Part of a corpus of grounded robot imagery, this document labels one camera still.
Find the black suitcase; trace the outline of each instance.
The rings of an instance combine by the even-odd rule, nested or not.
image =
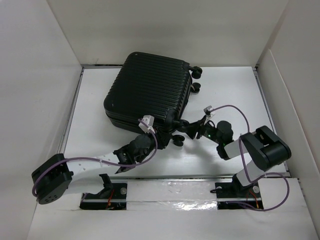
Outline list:
[[[125,60],[103,106],[113,125],[142,133],[138,119],[154,116],[154,127],[175,131],[190,92],[200,90],[202,69],[174,58],[133,52]]]

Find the metal screw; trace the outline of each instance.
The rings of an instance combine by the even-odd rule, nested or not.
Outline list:
[[[254,191],[255,194],[260,193],[260,188],[258,186],[253,186],[252,190]]]
[[[122,188],[120,189],[120,193],[121,193],[122,195],[127,194],[127,189],[126,189],[125,187],[122,187]]]

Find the black bracket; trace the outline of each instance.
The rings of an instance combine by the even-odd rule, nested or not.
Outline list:
[[[200,139],[202,136],[218,144],[216,150],[219,156],[228,160],[229,157],[225,151],[225,146],[232,143],[234,131],[232,125],[227,121],[220,121],[215,126],[212,121],[206,123],[207,116],[210,112],[206,112],[202,119],[189,123],[186,120],[180,120],[180,127],[177,129],[181,133],[186,133],[191,139]]]
[[[125,182],[111,183],[107,174],[101,174],[104,189],[97,194],[82,195],[82,210],[125,210],[127,208],[127,188]]]
[[[155,137],[158,143],[157,149],[162,150],[169,144],[172,134],[155,130]],[[113,152],[119,159],[120,164],[133,165],[141,163],[156,147],[155,139],[151,133],[145,133],[137,136],[129,144],[121,147]],[[127,172],[134,167],[120,167],[116,174]]]
[[[33,183],[44,171],[64,159],[65,156],[62,153],[53,155],[32,173]],[[49,204],[59,199],[68,189],[73,174],[72,171],[69,171],[66,163],[62,163],[48,172],[35,188],[39,204]]]
[[[237,202],[243,202],[246,204],[250,204],[254,208],[263,209],[263,203],[262,200],[244,200],[252,199],[254,197],[252,193],[255,195],[257,199],[261,198],[260,191],[255,192],[254,187],[259,187],[258,183],[251,184],[249,187],[244,188],[242,190],[238,190],[234,188],[234,184],[232,182],[216,182],[215,183],[215,189],[211,190],[210,193],[216,194],[217,202],[218,202],[218,209],[243,209],[242,206],[240,206],[237,203],[233,203],[233,201]]]
[[[288,145],[267,126],[257,128],[254,135],[246,133],[240,138],[254,164],[264,172],[291,158]]]

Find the white wall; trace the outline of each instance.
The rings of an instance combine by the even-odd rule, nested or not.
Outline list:
[[[31,173],[57,152],[81,66],[45,0],[0,1],[0,239],[26,239]]]
[[[277,132],[292,150],[288,166],[320,233],[320,1],[290,0],[258,73]]]
[[[254,66],[288,0],[48,0],[81,64],[134,51]]]

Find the robotic arm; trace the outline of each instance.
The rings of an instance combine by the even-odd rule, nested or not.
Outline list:
[[[191,139],[199,139],[204,136],[218,144],[218,155],[224,160],[230,160],[237,156],[249,153],[252,161],[246,168],[232,177],[232,188],[236,192],[249,188],[266,172],[276,165],[291,158],[291,150],[273,131],[267,126],[261,126],[255,132],[241,135],[233,140],[232,126],[227,121],[218,122],[214,125],[209,106],[204,109],[205,116],[194,123],[184,122],[178,131],[186,133]]]
[[[270,168],[291,157],[290,148],[266,126],[257,128],[253,133],[248,132],[234,141],[231,124],[220,121],[215,126],[210,120],[212,117],[210,109],[211,106],[205,108],[205,116],[196,122],[189,123],[186,120],[176,122],[176,129],[186,133],[191,139],[204,136],[217,143],[216,149],[222,159],[229,160],[239,156],[241,148],[243,153],[250,154],[252,161],[247,164],[246,169],[232,177],[232,187],[235,191],[250,187]],[[123,173],[149,161],[156,150],[165,149],[170,140],[177,146],[183,145],[183,136],[153,129],[151,116],[144,116],[143,120],[146,121],[142,123],[141,128],[146,133],[137,136],[129,144],[112,153],[98,157],[68,159],[59,153],[37,168],[32,173],[34,183],[32,193],[39,204],[49,204],[64,194],[87,192],[84,189],[84,181],[94,176],[102,178],[103,189],[97,189],[93,193],[97,198],[105,198],[112,190],[112,183],[106,174],[107,168],[120,166],[116,174]],[[143,161],[153,150],[152,156]]]

